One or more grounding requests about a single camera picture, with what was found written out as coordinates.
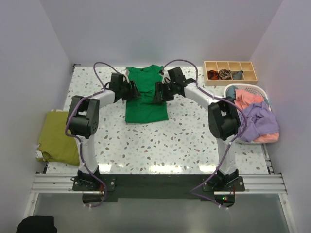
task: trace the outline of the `green t-shirt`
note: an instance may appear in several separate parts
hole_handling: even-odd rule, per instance
[[[162,81],[159,74],[163,67],[151,65],[146,68],[127,67],[129,80],[134,80],[140,98],[126,102],[125,121],[127,123],[150,123],[168,120],[166,103],[152,104],[156,82]]]

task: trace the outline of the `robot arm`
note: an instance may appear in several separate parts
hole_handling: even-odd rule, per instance
[[[174,99],[179,94],[189,98],[208,110],[209,129],[217,138],[219,161],[222,160],[225,150],[233,135],[237,134],[240,125],[237,110],[223,101],[216,101],[195,85],[194,79],[186,79],[180,67],[168,71],[170,83],[157,82],[155,84],[155,96],[153,103],[157,104]],[[69,125],[71,134],[79,137],[82,141],[82,154],[85,164],[92,173],[98,173],[98,163],[95,158],[94,134],[98,128],[99,109],[115,103],[119,99],[131,100],[139,97],[140,94],[133,81],[123,81],[123,75],[113,73],[109,89],[82,102]],[[69,110],[69,116],[77,105],[81,96],[74,96]],[[80,159],[80,173],[88,173]],[[225,185],[239,176],[235,163],[234,153],[228,153],[222,163],[216,179],[211,180],[213,185]]]

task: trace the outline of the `wooden tray with compartments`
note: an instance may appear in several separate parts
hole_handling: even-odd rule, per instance
[[[237,72],[242,70],[243,75],[240,80],[228,79],[228,80],[211,80],[208,79],[207,74],[210,70],[215,70],[219,72],[221,69],[228,69],[231,72]],[[207,61],[204,62],[204,76],[205,83],[207,86],[227,86],[233,83],[243,83],[243,84],[252,84],[255,85],[258,80],[253,67],[252,62],[214,62]]]

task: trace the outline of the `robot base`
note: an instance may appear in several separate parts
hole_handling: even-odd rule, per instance
[[[100,178],[107,185],[107,199],[105,202],[117,202],[119,198],[143,198],[143,199],[202,199],[190,193],[194,187],[204,182],[209,175],[121,175],[121,174],[99,174]],[[93,178],[88,174],[80,173],[79,176],[72,178],[73,191],[98,191],[99,183],[93,182]],[[221,189],[212,187],[208,184],[195,192],[207,196],[218,203],[225,206],[234,204],[234,195],[215,195],[214,191],[232,190],[242,192],[245,191],[242,177],[238,177],[234,181],[226,184]],[[83,194],[83,202],[100,202],[99,194]]]

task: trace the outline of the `black cloth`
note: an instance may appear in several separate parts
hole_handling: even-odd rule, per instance
[[[22,220],[16,233],[57,233],[57,228],[54,217],[36,215]]]

